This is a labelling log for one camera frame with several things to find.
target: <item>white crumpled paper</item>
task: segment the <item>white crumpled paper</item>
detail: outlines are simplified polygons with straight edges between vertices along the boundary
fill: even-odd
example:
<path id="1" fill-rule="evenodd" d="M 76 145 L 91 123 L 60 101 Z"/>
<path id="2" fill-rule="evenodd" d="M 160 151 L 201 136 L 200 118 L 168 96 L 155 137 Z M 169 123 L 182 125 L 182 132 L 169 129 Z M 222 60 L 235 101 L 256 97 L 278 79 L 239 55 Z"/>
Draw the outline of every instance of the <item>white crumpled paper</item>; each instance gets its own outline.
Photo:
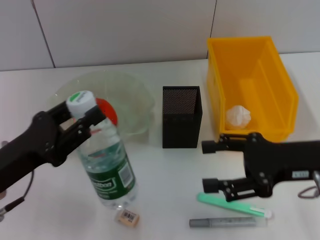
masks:
<path id="1" fill-rule="evenodd" d="M 226 111 L 226 126 L 228 129 L 244 129 L 250 121 L 250 111 L 241 105 L 233 106 Z"/>

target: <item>green bottle label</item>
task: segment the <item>green bottle label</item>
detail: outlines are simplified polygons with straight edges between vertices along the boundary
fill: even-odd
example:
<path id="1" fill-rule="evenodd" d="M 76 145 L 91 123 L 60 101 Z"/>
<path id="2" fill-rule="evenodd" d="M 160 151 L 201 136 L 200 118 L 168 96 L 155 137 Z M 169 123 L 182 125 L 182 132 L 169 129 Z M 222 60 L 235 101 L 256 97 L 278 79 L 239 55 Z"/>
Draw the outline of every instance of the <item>green bottle label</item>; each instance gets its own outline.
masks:
<path id="1" fill-rule="evenodd" d="M 126 195 L 134 187 L 136 178 L 127 155 L 112 170 L 93 173 L 86 172 L 100 198 L 113 200 Z"/>

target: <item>red lid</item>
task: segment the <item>red lid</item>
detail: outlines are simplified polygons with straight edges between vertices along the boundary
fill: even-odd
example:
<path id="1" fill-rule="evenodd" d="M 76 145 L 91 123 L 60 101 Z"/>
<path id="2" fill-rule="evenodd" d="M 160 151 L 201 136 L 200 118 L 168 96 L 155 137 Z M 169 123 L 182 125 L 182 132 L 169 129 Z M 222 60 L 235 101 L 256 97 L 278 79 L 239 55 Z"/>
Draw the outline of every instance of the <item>red lid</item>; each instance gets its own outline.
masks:
<path id="1" fill-rule="evenodd" d="M 96 104 L 100 108 L 100 110 L 104 113 L 104 115 L 111 120 L 111 122 L 117 126 L 118 124 L 118 117 L 116 114 L 116 111 L 114 108 L 111 106 L 110 103 L 108 103 L 106 100 L 102 98 L 95 98 Z"/>

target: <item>clear glass bowl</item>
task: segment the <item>clear glass bowl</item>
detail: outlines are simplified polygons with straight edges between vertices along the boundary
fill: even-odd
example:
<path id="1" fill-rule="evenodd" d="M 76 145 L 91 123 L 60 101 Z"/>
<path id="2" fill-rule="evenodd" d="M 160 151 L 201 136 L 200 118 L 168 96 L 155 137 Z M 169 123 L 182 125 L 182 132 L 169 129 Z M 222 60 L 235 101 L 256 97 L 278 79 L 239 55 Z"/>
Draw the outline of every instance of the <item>clear glass bowl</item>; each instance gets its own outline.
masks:
<path id="1" fill-rule="evenodd" d="M 93 92 L 96 98 L 105 99 L 112 105 L 122 137 L 141 134 L 149 128 L 155 100 L 142 82 L 124 72 L 103 70 L 81 75 L 51 96 L 48 106 L 53 108 L 72 94 L 84 90 Z"/>

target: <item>black mesh pencil holder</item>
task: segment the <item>black mesh pencil holder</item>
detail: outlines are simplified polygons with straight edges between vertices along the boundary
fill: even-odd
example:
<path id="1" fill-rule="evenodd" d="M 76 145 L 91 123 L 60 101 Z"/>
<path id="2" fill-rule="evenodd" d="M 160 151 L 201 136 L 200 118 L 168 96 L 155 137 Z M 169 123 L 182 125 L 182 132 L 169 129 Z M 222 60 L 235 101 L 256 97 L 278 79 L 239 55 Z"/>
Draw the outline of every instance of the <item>black mesh pencil holder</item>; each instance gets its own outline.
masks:
<path id="1" fill-rule="evenodd" d="M 199 86 L 164 86 L 162 148 L 196 148 L 201 118 Z"/>

